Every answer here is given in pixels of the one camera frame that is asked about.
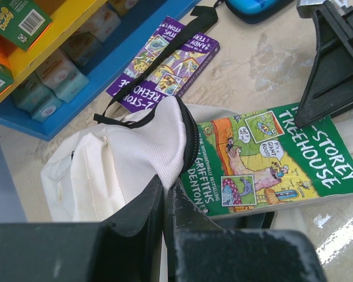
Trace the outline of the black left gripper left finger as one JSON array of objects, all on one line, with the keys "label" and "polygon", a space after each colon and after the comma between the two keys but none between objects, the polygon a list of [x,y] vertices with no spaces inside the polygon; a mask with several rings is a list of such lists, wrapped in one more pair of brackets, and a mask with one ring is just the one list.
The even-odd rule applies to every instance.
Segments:
[{"label": "black left gripper left finger", "polygon": [[163,187],[101,222],[0,224],[0,281],[158,281]]}]

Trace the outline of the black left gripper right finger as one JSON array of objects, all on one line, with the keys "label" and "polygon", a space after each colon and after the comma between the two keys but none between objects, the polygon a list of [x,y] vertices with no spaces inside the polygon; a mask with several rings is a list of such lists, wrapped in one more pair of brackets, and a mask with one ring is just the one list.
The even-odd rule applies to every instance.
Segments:
[{"label": "black left gripper right finger", "polygon": [[295,230],[223,229],[181,184],[168,193],[169,281],[326,281],[317,253]]}]

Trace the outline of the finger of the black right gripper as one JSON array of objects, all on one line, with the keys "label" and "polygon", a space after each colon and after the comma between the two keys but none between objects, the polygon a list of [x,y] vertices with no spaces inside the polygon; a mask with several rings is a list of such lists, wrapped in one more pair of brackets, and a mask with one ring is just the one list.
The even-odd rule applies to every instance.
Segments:
[{"label": "finger of the black right gripper", "polygon": [[353,6],[324,1],[311,18],[316,55],[294,119],[298,128],[353,109]]}]

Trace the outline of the cream canvas backpack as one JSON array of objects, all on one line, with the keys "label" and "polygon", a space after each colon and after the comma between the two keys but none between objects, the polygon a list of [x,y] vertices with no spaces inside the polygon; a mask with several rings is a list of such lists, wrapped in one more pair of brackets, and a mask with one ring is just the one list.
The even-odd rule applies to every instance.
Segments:
[{"label": "cream canvas backpack", "polygon": [[[96,126],[65,139],[41,171],[53,221],[105,220],[154,176],[169,191],[199,152],[191,106],[171,96],[122,119],[96,115]],[[337,124],[352,155],[353,117]]]}]

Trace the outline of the green colourful book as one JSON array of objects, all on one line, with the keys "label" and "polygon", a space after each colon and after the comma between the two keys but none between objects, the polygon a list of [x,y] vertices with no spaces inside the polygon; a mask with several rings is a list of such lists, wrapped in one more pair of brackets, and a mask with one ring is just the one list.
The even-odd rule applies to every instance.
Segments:
[{"label": "green colourful book", "polygon": [[353,158],[330,117],[298,128],[297,104],[235,113],[192,105],[199,152],[182,175],[208,217],[243,216],[353,195]]}]

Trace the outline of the blue dinosaur pencil case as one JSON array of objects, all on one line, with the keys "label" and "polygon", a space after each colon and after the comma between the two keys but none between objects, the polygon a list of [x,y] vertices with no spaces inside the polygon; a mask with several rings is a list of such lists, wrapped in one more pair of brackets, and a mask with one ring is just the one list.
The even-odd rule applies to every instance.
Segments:
[{"label": "blue dinosaur pencil case", "polygon": [[257,24],[286,8],[293,0],[226,0],[215,1],[214,8],[224,3],[239,19]]}]

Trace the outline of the purple treehouse book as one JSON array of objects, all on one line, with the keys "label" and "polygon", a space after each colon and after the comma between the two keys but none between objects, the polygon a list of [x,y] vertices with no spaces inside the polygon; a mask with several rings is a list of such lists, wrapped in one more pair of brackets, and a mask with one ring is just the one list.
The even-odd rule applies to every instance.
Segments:
[{"label": "purple treehouse book", "polygon": [[[138,78],[184,27],[182,23],[167,16],[124,71],[106,89],[107,94],[115,96],[122,87]],[[220,48],[218,41],[203,33],[196,34],[164,59],[118,103],[134,113],[152,109],[168,96],[183,96]]]}]

